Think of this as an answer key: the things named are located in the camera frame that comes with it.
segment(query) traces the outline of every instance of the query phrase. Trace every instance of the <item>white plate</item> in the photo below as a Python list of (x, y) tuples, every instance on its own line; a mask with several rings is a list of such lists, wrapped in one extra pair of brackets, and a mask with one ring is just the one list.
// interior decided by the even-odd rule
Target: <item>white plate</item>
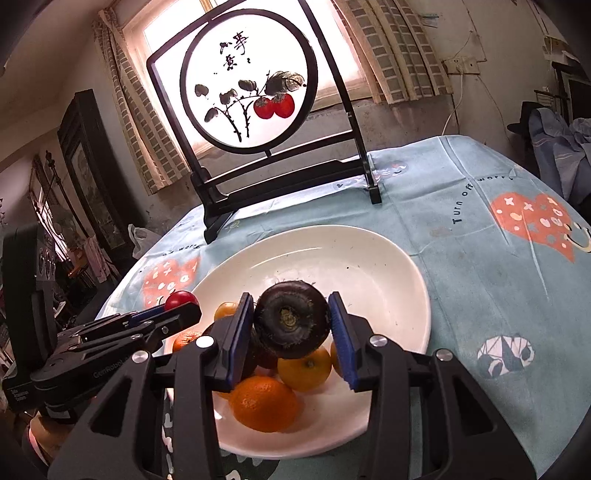
[[(360, 228), (321, 225), (300, 228), (257, 242), (211, 271), (193, 293), (211, 324), (222, 302), (243, 292), (255, 301), (284, 280), (304, 280), (325, 297), (340, 292), (349, 313), (367, 318), (372, 329), (404, 349), (424, 353), (431, 331), (427, 288), (411, 258), (387, 238)], [(170, 353), (174, 336), (167, 339)], [(332, 337), (324, 342), (329, 349)], [(320, 388), (298, 394), (300, 418), (287, 432), (261, 433), (238, 423), (228, 402), (214, 395), (220, 447), (247, 457), (300, 458), (325, 452), (367, 429), (371, 393), (354, 393), (332, 371)]]

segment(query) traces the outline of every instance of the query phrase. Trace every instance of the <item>black hat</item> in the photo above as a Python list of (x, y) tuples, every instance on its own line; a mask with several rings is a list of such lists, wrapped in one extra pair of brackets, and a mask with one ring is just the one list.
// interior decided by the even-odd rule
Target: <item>black hat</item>
[(538, 108), (544, 108), (544, 105), (538, 102), (523, 102), (521, 104), (521, 118), (518, 124), (507, 125), (507, 130), (522, 137), (530, 137), (530, 116), (531, 112)]

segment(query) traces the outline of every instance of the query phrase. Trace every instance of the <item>framed picture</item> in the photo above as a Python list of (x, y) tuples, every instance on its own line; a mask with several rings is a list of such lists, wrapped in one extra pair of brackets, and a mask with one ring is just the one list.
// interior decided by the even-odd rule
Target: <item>framed picture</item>
[(57, 135), (74, 189), (100, 246), (120, 271), (127, 271), (135, 262), (127, 226), (144, 226), (145, 222), (121, 174), (92, 90), (74, 95)]

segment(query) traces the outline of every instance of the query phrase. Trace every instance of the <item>tablecloth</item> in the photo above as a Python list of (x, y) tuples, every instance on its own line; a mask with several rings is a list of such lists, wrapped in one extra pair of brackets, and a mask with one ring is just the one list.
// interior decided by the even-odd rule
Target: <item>tablecloth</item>
[[(545, 184), (470, 138), (431, 138), (370, 156), (381, 205), (371, 205), (356, 177), (244, 208), (210, 245), (197, 207), (137, 262), (99, 316), (191, 290), (222, 261), (275, 233), (318, 224), (372, 230), (407, 252), (427, 283), (428, 352), (457, 353), (540, 476), (591, 401), (589, 226)], [(233, 479), (353, 479), (363, 443), (281, 462), (226, 452), (224, 465)]]

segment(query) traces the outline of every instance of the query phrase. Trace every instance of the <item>electrical outlet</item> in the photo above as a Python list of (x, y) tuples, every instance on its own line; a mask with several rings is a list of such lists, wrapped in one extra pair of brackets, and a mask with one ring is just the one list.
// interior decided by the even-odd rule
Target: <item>electrical outlet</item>
[(480, 75), (480, 65), (474, 57), (455, 57), (444, 63), (448, 75)]

